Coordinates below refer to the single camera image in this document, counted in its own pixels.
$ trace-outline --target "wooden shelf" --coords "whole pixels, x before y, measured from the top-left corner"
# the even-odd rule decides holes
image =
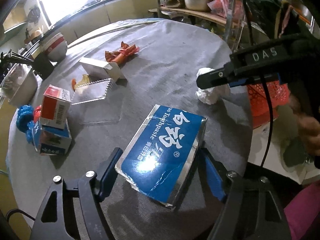
[[[195,17],[199,17],[211,22],[215,22],[216,24],[225,26],[227,23],[227,20],[221,16],[214,15],[212,13],[208,12],[198,12],[198,11],[191,11],[187,9],[179,9],[179,8],[167,8],[167,7],[161,7],[160,10],[162,11],[172,11],[172,12],[180,12],[182,14],[186,15],[192,15]],[[157,9],[151,9],[150,12],[157,12]]]

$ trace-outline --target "red and white box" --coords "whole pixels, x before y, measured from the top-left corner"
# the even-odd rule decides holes
[[[43,94],[41,124],[64,129],[70,103],[68,90],[49,85]]]

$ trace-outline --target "gray tablecloth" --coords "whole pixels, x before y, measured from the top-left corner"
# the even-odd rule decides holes
[[[119,23],[100,29],[115,28]],[[42,199],[59,174],[76,179],[106,160],[115,147],[125,149],[155,104],[175,107],[208,118],[206,145],[228,170],[244,173],[249,155],[252,125],[246,88],[231,89],[227,99],[209,106],[195,98],[199,68],[220,68],[229,60],[230,50],[217,35],[169,20],[139,25],[105,34],[74,46],[67,57],[42,82],[33,106],[42,102],[49,84],[71,90],[71,79],[80,80],[84,69],[78,63],[87,56],[104,60],[105,50],[115,50],[121,41],[140,46],[140,52],[122,68],[128,83],[118,123],[80,126],[70,116],[75,144],[66,156],[39,156],[12,119],[7,161],[12,187],[20,209],[36,216]],[[103,212],[116,239],[193,239],[215,222],[221,203],[211,195],[201,172],[196,171],[182,204],[171,211],[133,190],[118,176]],[[84,225],[76,209],[82,238]]]

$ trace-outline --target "person's hand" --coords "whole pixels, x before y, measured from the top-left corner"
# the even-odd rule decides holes
[[[298,99],[290,94],[289,106],[297,116],[298,133],[307,153],[320,156],[320,123],[302,112]]]

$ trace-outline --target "white tissue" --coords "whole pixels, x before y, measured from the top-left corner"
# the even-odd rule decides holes
[[[214,69],[204,67],[200,68],[197,73],[197,77],[199,75],[208,73]],[[203,103],[208,105],[215,104],[220,97],[228,96],[230,95],[230,87],[228,84],[221,85],[214,88],[208,88],[208,89],[200,89],[198,88],[198,91],[196,92],[196,97]]]

